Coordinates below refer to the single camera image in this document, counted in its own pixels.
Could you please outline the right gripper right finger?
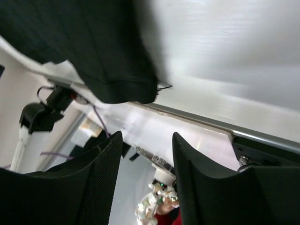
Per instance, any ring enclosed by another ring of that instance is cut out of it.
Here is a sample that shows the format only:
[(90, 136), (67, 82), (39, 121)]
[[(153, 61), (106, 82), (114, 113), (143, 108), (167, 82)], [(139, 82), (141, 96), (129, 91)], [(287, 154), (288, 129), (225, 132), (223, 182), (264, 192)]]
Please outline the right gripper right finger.
[(185, 225), (297, 225), (300, 173), (229, 169), (172, 136), (173, 161)]

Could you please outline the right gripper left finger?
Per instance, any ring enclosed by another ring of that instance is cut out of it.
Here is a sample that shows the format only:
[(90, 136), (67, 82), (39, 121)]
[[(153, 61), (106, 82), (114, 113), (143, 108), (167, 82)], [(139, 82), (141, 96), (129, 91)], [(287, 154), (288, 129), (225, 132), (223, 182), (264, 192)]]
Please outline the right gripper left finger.
[(1, 224), (108, 224), (122, 144), (118, 131), (45, 172), (20, 174), (1, 169)]

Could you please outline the black pleated skirt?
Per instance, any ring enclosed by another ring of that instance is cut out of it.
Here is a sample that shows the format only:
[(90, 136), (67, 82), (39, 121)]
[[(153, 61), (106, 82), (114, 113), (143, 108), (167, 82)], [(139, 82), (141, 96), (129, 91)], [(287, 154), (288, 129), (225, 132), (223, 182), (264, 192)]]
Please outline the black pleated skirt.
[(130, 0), (3, 0), (0, 34), (38, 63), (69, 61), (104, 103), (157, 98), (157, 70)]

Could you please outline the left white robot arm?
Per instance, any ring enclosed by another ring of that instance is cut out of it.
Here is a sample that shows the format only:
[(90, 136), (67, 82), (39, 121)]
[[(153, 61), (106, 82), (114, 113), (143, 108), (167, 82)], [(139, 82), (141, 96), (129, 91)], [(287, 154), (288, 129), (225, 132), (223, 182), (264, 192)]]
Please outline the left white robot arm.
[(54, 124), (64, 117), (77, 94), (70, 88), (55, 85), (37, 90), (39, 102), (27, 104), (21, 113), (19, 138), (10, 170), (16, 173), (35, 172), (39, 158)]

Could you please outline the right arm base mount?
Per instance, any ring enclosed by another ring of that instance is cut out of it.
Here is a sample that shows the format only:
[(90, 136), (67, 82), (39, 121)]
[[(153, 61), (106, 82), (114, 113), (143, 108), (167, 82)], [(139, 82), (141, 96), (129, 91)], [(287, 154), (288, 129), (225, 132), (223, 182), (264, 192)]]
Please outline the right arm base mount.
[(242, 137), (235, 137), (232, 147), (240, 164), (240, 173), (249, 168), (260, 167), (300, 173), (300, 156), (297, 153)]

